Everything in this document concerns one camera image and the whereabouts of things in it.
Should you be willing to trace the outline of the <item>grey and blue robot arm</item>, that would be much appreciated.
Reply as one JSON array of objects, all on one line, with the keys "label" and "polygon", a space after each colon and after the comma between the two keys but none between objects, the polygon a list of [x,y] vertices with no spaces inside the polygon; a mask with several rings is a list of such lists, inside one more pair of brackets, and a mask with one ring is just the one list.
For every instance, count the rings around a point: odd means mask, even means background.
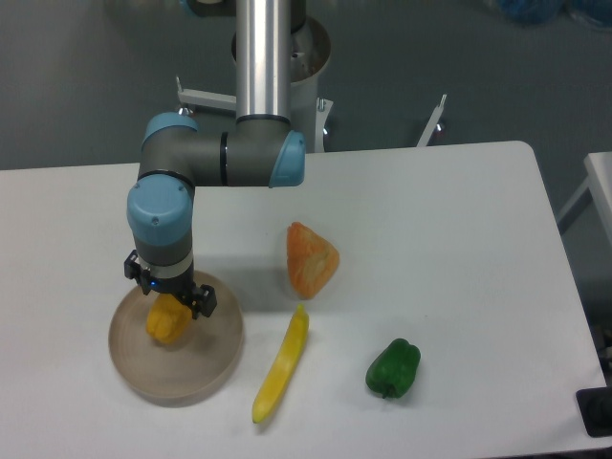
[{"label": "grey and blue robot arm", "polygon": [[209,285],[194,281],[192,217],[199,186],[298,186],[306,142],[291,127],[292,12],[289,1],[238,1],[235,129],[200,133],[178,112],[147,124],[137,182],[127,195],[126,219],[135,249],[124,275],[145,295],[168,294],[192,318],[217,305]]}]

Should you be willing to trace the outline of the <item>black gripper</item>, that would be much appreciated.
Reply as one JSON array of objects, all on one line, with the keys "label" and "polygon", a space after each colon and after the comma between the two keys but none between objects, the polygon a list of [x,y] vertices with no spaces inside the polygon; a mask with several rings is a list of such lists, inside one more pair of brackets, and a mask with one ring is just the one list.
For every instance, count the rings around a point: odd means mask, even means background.
[{"label": "black gripper", "polygon": [[138,253],[132,250],[123,262],[127,279],[134,280],[144,295],[150,292],[170,294],[186,306],[193,319],[210,317],[217,306],[215,289],[207,284],[194,283],[193,262],[158,266],[139,262]]}]

